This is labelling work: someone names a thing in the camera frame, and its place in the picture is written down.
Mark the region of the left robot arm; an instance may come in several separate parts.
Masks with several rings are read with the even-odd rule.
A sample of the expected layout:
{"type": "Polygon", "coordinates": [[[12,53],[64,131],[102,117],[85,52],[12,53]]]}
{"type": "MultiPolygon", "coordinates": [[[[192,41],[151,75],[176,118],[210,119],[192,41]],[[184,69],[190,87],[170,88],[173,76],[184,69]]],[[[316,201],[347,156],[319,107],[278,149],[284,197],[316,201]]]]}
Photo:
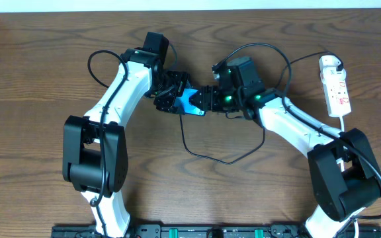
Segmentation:
{"type": "Polygon", "coordinates": [[[140,99],[152,98],[160,111],[181,110],[176,99],[189,75],[165,68],[171,47],[161,33],[148,32],[143,46],[116,54],[118,72],[105,94],[63,126],[63,179],[88,201],[103,237],[124,237],[130,225],[121,193],[128,172],[125,128],[140,99]]]}

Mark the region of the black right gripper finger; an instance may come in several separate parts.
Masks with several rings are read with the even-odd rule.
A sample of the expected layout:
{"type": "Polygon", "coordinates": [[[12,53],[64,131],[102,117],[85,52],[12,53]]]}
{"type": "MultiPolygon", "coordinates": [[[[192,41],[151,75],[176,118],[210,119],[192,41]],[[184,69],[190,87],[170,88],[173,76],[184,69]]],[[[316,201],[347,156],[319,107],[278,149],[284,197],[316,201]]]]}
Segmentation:
{"type": "Polygon", "coordinates": [[[200,103],[198,101],[189,100],[191,107],[190,114],[206,114],[206,111],[200,108],[200,103]]]}
{"type": "Polygon", "coordinates": [[[205,98],[205,87],[201,87],[190,97],[190,101],[203,101],[205,98]]]}

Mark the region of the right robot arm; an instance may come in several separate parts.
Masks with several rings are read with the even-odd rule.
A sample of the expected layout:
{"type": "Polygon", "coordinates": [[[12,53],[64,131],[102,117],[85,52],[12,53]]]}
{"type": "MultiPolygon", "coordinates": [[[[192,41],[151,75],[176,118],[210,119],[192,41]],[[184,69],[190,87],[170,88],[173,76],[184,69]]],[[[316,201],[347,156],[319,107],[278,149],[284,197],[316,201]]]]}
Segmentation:
{"type": "Polygon", "coordinates": [[[213,66],[217,86],[192,94],[201,111],[242,111],[308,159],[317,207],[304,226],[310,237],[336,237],[381,197],[381,171],[366,135],[329,127],[295,107],[283,92],[266,89],[250,57],[213,66]]]}

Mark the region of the blue Galaxy smartphone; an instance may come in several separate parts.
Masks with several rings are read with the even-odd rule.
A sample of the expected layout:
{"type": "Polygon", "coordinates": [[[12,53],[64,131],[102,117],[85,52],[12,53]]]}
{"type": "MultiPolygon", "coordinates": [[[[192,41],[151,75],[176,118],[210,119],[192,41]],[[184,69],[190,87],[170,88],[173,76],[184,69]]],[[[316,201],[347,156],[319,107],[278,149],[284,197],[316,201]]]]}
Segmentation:
{"type": "Polygon", "coordinates": [[[197,93],[197,89],[185,89],[181,97],[175,99],[174,107],[179,109],[180,114],[191,114],[195,116],[205,116],[205,111],[190,103],[190,97],[197,93]]]}

